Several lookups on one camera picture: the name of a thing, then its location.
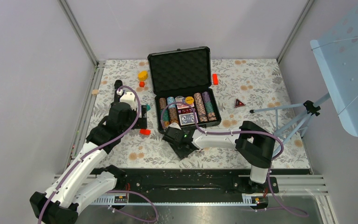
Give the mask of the blue playing card deck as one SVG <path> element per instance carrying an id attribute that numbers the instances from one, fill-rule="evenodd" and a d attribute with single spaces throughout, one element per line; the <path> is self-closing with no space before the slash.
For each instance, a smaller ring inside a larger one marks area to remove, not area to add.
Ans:
<path id="1" fill-rule="evenodd" d="M 195 124 L 196 121 L 198 121 L 197 116 L 193 112 L 179 115 L 179 122 L 181 126 Z"/>

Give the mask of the clear plastic disc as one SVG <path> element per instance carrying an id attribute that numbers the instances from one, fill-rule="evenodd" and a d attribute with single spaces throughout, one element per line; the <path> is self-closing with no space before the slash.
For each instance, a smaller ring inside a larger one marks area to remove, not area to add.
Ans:
<path id="1" fill-rule="evenodd" d="M 183 104 L 183 100 L 184 100 L 184 97 L 183 97 L 183 96 L 177 96 L 177 97 L 175 98 L 175 101 L 177 102 L 176 106 L 177 106 L 177 107 L 183 107 L 183 106 L 185 106 L 185 105 Z"/>

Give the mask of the black poker chip case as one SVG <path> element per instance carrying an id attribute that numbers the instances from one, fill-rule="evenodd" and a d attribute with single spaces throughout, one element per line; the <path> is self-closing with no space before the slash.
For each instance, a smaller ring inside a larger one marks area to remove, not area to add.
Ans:
<path id="1" fill-rule="evenodd" d="M 207 46 L 151 53 L 147 57 L 157 110 L 158 131 L 163 133 L 159 99 L 187 97 L 208 92 L 216 120 L 200 122 L 202 128 L 217 126 L 222 118 L 212 85 L 211 55 Z"/>

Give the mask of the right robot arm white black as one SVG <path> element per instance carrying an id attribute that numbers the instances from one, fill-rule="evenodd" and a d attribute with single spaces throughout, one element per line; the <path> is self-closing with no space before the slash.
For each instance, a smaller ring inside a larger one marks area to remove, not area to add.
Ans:
<path id="1" fill-rule="evenodd" d="M 211 129 L 197 127 L 184 131 L 178 125 L 169 125 L 163 140 L 168 142 L 175 154 L 184 159 L 193 151 L 205 148 L 235 149 L 250 163 L 250 189 L 261 192 L 267 186 L 275 138 L 251 121 L 244 121 L 234 129 Z"/>

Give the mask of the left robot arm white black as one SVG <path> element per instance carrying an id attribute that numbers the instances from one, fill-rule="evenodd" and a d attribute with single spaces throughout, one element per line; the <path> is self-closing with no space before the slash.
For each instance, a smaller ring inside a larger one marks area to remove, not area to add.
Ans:
<path id="1" fill-rule="evenodd" d="M 31 207 L 38 223 L 73 224 L 80 213 L 102 194 L 122 191 L 126 186 L 126 173 L 109 165 L 99 177 L 83 182 L 96 165 L 105 158 L 121 139 L 137 124 L 142 112 L 141 104 L 113 102 L 109 114 L 94 127 L 72 163 L 43 193 L 34 192 Z"/>

